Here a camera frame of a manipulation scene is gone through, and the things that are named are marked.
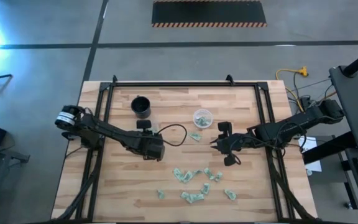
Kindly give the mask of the black hazard striped floor mat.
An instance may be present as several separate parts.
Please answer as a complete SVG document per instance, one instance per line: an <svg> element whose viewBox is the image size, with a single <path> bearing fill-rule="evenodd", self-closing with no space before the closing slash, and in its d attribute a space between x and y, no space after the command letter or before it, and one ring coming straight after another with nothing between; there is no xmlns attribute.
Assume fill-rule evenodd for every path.
<svg viewBox="0 0 358 224"><path fill-rule="evenodd" d="M267 27L259 0L154 0L154 28Z"/></svg>

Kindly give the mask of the black desk beam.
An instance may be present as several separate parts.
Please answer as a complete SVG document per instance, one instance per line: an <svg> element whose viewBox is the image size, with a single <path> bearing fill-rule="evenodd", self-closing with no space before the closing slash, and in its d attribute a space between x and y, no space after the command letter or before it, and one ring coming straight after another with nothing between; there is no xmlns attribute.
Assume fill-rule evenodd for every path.
<svg viewBox="0 0 358 224"><path fill-rule="evenodd" d="M356 141L351 132L332 138L329 141L317 140L317 142L320 143L320 145L303 153L303 162L305 164L310 164L333 154L338 154L348 148L357 148Z"/></svg>

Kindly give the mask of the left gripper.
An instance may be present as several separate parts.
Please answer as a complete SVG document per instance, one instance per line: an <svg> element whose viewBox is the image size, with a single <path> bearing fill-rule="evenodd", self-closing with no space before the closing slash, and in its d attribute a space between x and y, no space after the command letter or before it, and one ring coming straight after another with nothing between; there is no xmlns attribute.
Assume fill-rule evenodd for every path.
<svg viewBox="0 0 358 224"><path fill-rule="evenodd" d="M135 145L126 146L126 150L142 156L143 160L161 161L165 152L162 135L152 131L150 120L137 120L136 126L141 131L136 132L136 137L132 138L131 143Z"/></svg>

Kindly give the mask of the black mug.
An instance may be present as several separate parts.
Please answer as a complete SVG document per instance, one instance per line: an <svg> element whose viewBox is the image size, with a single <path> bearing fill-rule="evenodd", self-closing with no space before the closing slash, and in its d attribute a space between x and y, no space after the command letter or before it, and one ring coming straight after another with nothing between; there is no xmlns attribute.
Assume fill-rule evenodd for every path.
<svg viewBox="0 0 358 224"><path fill-rule="evenodd" d="M140 119L148 118L151 114L149 99L144 96L136 96L131 102L131 110Z"/></svg>

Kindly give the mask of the black aluminium table frame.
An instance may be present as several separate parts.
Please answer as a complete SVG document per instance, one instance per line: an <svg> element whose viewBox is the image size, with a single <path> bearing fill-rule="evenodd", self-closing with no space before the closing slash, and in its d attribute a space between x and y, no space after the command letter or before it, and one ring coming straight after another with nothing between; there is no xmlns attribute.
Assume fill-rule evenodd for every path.
<svg viewBox="0 0 358 224"><path fill-rule="evenodd" d="M226 167L223 155L211 148L218 123L230 121L236 132L249 126L274 121L270 95L273 81L159 81L125 82L119 80L85 82L78 100L101 118L122 129L133 129L136 118L130 103L136 96L151 102L150 119L156 119L166 140L161 162L145 161L124 150L116 141L106 140L98 193L95 221L134 223L240 223L276 222L294 217L291 203L272 178L273 172L284 173L282 156L271 149L243 149L238 152L241 165ZM213 123L197 128L193 114L206 109ZM195 141L189 134L202 136ZM213 175L223 173L219 182L205 173L194 175L183 183L173 175L179 168L183 176L188 170L209 168ZM204 183L210 184L204 200L188 203L182 192L202 194ZM165 198L158 198L157 190ZM224 189L237 194L230 200Z"/></svg>

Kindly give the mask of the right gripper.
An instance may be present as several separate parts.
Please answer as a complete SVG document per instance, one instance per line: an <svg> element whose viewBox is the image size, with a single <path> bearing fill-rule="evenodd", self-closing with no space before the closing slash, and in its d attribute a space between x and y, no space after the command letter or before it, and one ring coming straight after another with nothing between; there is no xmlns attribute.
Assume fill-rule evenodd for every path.
<svg viewBox="0 0 358 224"><path fill-rule="evenodd" d="M240 151L242 149L241 141L244 134L232 133L232 124L224 121L218 123L218 129L222 132L217 139L210 142L210 144L218 144L218 146L211 146L211 148L226 155L224 158L225 166L232 166L234 164L241 165L241 160L233 153L233 151Z"/></svg>

